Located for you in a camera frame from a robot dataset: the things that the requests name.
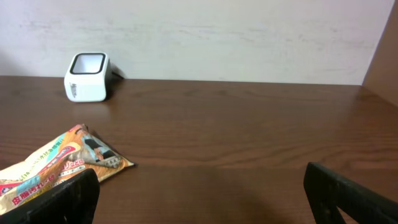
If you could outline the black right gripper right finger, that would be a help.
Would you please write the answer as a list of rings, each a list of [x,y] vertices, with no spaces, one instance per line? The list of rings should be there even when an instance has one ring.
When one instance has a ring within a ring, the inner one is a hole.
[[[397,223],[397,202],[318,164],[309,162],[303,187],[316,223]]]

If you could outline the yellow snack bag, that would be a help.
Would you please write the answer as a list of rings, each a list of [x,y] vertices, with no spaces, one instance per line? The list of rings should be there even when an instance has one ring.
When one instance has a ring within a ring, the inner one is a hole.
[[[59,135],[27,159],[1,170],[1,214],[5,214],[80,172],[93,169],[102,182],[133,166],[84,124]]]

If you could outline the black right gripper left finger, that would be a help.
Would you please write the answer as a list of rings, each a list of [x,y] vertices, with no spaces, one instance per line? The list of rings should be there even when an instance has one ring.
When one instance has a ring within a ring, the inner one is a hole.
[[[1,215],[1,224],[91,224],[99,194],[96,172],[87,169]]]

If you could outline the white barcode scanner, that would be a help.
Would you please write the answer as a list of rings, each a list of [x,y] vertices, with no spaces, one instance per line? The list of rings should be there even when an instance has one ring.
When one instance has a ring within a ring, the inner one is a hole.
[[[76,54],[63,80],[67,98],[77,103],[104,101],[111,75],[111,62],[106,53]]]

